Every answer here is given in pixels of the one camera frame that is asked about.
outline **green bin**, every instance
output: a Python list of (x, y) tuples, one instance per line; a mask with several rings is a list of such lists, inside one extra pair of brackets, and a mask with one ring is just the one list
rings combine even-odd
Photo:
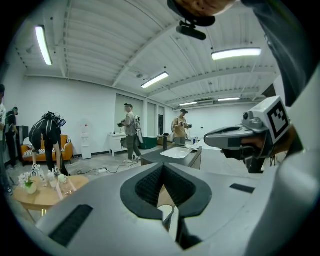
[(158, 140), (158, 137), (154, 137), (154, 136), (143, 137), (143, 144), (140, 143), (140, 148), (142, 150), (153, 149), (157, 146), (157, 140)]

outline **door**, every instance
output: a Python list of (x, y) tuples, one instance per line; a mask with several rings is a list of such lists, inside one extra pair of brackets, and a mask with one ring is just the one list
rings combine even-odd
[(159, 115), (159, 134), (164, 134), (164, 116), (162, 114)]

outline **person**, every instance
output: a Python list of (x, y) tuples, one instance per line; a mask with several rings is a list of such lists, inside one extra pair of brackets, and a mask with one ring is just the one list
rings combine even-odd
[(1, 179), (1, 187), (4, 192), (7, 192), (9, 195), (12, 196), (13, 191), (9, 184), (5, 160), (4, 160), (4, 153), (5, 153), (5, 126), (6, 126), (6, 115), (7, 111), (2, 102), (3, 97), (5, 96), (5, 86), (0, 84), (0, 179)]
[(125, 126), (126, 146), (128, 148), (128, 159), (124, 163), (133, 163), (133, 153), (135, 152), (137, 160), (141, 160), (141, 153), (138, 148), (138, 131), (136, 129), (136, 118), (133, 113), (134, 107), (131, 104), (124, 104), (124, 110), (127, 112), (125, 120), (122, 122)]
[(46, 164), (50, 171), (55, 168), (55, 163), (52, 157), (52, 151), (55, 151), (56, 165), (60, 172), (68, 176), (67, 169), (64, 165), (61, 154), (61, 128), (56, 122), (45, 114), (38, 121), (29, 133), (29, 140), (32, 144), (32, 161), (37, 163), (37, 154), (42, 147), (42, 138), (44, 140)]
[(186, 144), (186, 129), (188, 128), (188, 125), (185, 116), (187, 113), (188, 111), (181, 109), (180, 115), (173, 120), (174, 143), (179, 146), (184, 146)]
[[(172, 11), (188, 22), (203, 27), (212, 26), (215, 23), (214, 16), (227, 11), (235, 2), (236, 0), (167, 0)], [(314, 20), (303, 15), (299, 1), (294, 2), (242, 0), (245, 6), (253, 9), (265, 32), (268, 46), (281, 72), (287, 107), (291, 107), (307, 86), (319, 62), (319, 48), (314, 44), (318, 42), (316, 33), (306, 29), (313, 28)], [(304, 7), (307, 7), (309, 17), (313, 16), (310, 12), (316, 14), (308, 5)], [(241, 143), (254, 144), (262, 149), (264, 139), (251, 137), (243, 139)], [(302, 149), (299, 136), (294, 126), (291, 126), (275, 145), (272, 155), (288, 151), (289, 156)]]
[(18, 108), (15, 106), (6, 114), (5, 137), (8, 145), (11, 170), (16, 168), (16, 141), (15, 135), (18, 136), (16, 116), (18, 115)]

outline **fluorescent light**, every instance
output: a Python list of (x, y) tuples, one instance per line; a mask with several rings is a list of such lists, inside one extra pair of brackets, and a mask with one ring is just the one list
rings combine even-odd
[(183, 103), (183, 104), (180, 104), (179, 106), (189, 106), (189, 105), (195, 105), (195, 104), (198, 104), (198, 102), (190, 102), (190, 103)]
[(220, 98), (220, 99), (218, 99), (218, 102), (238, 101), (238, 100), (240, 100), (239, 97), (236, 97), (236, 98)]
[(40, 50), (41, 50), (42, 56), (44, 58), (44, 61), (47, 65), (51, 66), (52, 61), (51, 61), (50, 54), (48, 51), (46, 35), (45, 35), (45, 27), (44, 26), (36, 26), (35, 33), (36, 33), (36, 38), (38, 39), (38, 43), (39, 43)]
[(159, 82), (162, 79), (165, 79), (169, 76), (167, 72), (163, 72), (160, 75), (156, 76), (155, 78), (151, 79), (150, 81), (146, 82), (145, 84), (141, 85), (142, 88), (147, 88), (149, 86), (152, 86), (153, 84)]
[(212, 53), (212, 59), (214, 61), (231, 57), (240, 56), (259, 56), (261, 54), (260, 48), (241, 48), (232, 50), (223, 50)]

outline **t-shirt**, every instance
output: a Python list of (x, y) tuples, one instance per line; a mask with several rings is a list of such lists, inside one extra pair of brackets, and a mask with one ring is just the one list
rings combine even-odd
[(127, 136), (133, 136), (137, 134), (135, 127), (135, 114), (132, 111), (126, 114), (125, 117), (125, 134)]
[(175, 138), (185, 138), (186, 137), (186, 128), (187, 128), (187, 121), (184, 117), (175, 117), (173, 120), (173, 125), (177, 126), (180, 123), (183, 123), (183, 126), (174, 127), (174, 137)]
[(8, 128), (6, 129), (6, 132), (13, 132), (14, 131), (14, 126), (17, 125), (17, 120), (16, 120), (16, 115), (15, 113), (11, 110), (6, 114), (6, 124)]
[[(0, 123), (6, 125), (7, 110), (3, 103), (0, 104)], [(0, 130), (0, 142), (4, 141), (4, 131)]]
[(43, 135), (43, 140), (50, 140), (53, 145), (57, 144), (60, 139), (61, 130), (53, 120), (42, 119), (37, 122), (30, 131), (29, 139), (31, 142), (34, 129), (39, 129)]

